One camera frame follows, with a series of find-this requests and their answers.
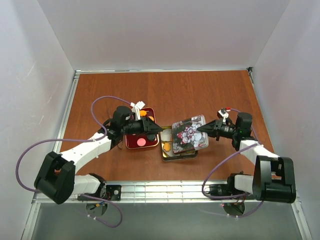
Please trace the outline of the dark red tray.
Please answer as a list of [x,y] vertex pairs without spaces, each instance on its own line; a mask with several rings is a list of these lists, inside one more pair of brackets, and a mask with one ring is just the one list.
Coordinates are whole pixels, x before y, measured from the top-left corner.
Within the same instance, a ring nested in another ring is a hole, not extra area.
[[[144,107],[142,110],[146,111],[146,116],[152,116],[154,118],[154,122],[156,122],[155,112],[154,109],[151,107]],[[143,147],[139,147],[137,145],[137,140],[139,138],[144,138],[146,140],[146,144]],[[154,141],[148,141],[146,134],[132,134],[125,136],[125,146],[129,150],[137,150],[137,149],[144,149],[144,148],[152,148],[156,147],[160,142],[159,134],[156,134],[156,139]]]

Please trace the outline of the fish shaped cookie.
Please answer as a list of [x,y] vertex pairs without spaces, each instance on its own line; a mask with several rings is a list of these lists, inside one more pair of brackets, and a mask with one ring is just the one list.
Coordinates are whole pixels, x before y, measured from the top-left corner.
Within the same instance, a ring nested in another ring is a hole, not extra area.
[[142,117],[147,115],[147,112],[145,110],[140,110],[139,112]]

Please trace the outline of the small flower cookie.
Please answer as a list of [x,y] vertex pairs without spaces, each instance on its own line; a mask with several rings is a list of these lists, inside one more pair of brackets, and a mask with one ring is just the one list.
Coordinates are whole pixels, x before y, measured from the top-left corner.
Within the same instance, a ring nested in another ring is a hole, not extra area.
[[166,152],[170,152],[171,149],[172,149],[172,143],[171,143],[171,142],[165,142],[165,143],[163,144],[162,149],[163,149],[164,151],[166,151]]

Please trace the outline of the metal tongs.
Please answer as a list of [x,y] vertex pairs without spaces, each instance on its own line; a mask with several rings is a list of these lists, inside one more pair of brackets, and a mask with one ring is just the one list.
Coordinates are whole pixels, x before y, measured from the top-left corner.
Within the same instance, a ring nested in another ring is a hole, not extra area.
[[110,148],[113,149],[123,140],[123,107],[118,106],[114,111],[107,128],[107,137],[111,140]]

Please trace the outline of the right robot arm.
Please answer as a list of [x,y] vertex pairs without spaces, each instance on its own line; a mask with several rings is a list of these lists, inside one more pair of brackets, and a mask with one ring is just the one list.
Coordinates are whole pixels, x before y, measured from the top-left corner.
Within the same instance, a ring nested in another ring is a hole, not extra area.
[[267,150],[252,134],[253,117],[239,112],[232,124],[225,116],[197,128],[209,137],[231,140],[236,154],[245,156],[254,164],[253,175],[232,173],[227,184],[230,195],[202,194],[212,200],[236,199],[252,195],[257,201],[292,204],[296,200],[296,182],[293,160]]

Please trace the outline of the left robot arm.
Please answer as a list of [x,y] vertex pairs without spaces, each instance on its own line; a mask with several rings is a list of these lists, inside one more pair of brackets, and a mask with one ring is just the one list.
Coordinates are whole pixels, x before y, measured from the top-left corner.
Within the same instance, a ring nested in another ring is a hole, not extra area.
[[129,107],[119,106],[112,118],[86,142],[72,149],[48,153],[35,178],[34,187],[56,204],[64,203],[70,196],[85,199],[110,199],[106,180],[95,174],[77,175],[87,163],[116,147],[125,135],[157,135],[163,128],[148,116],[135,119]]

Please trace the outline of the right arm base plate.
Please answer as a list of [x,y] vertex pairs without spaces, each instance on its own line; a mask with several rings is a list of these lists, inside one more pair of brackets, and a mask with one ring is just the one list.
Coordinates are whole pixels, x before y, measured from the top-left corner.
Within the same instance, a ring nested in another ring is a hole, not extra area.
[[241,190],[229,190],[227,184],[210,184],[204,187],[204,192],[210,196],[232,196],[244,194]]

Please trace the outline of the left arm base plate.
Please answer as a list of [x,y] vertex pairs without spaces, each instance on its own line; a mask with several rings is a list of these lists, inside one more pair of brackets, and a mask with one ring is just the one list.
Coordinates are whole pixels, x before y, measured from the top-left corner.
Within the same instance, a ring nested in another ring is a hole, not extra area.
[[85,193],[90,197],[105,199],[108,201],[121,200],[122,186],[118,184],[104,184],[102,183],[95,193]]

